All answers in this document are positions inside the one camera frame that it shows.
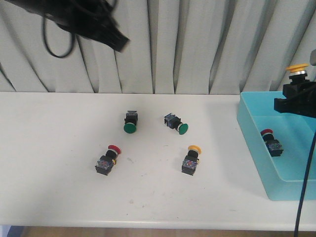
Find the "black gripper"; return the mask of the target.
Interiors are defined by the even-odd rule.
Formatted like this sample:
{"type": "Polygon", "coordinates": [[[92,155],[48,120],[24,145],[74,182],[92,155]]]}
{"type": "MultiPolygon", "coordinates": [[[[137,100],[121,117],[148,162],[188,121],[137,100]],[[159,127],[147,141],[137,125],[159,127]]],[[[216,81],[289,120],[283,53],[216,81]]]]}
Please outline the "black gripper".
{"type": "Polygon", "coordinates": [[[306,117],[316,116],[316,83],[306,80],[295,85],[285,84],[284,99],[274,99],[274,110],[279,113],[292,113],[306,117]]]}
{"type": "Polygon", "coordinates": [[[46,18],[70,33],[68,52],[74,50],[76,36],[101,42],[122,52],[129,39],[118,30],[113,18],[116,4],[117,1],[109,4],[105,0],[48,0],[46,18]]]}

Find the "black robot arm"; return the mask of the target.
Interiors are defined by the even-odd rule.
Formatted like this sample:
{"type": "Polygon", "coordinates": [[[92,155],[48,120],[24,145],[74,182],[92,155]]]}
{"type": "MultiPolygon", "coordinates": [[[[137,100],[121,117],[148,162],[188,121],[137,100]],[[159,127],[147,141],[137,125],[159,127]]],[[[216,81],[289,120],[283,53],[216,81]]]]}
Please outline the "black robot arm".
{"type": "Polygon", "coordinates": [[[65,58],[72,53],[76,36],[103,43],[117,52],[122,52],[129,43],[129,38],[119,31],[113,18],[116,0],[113,4],[106,0],[11,0],[10,3],[42,17],[44,46],[56,58],[65,58]],[[46,37],[47,19],[70,34],[70,47],[62,55],[56,55],[49,47],[46,37]]]}

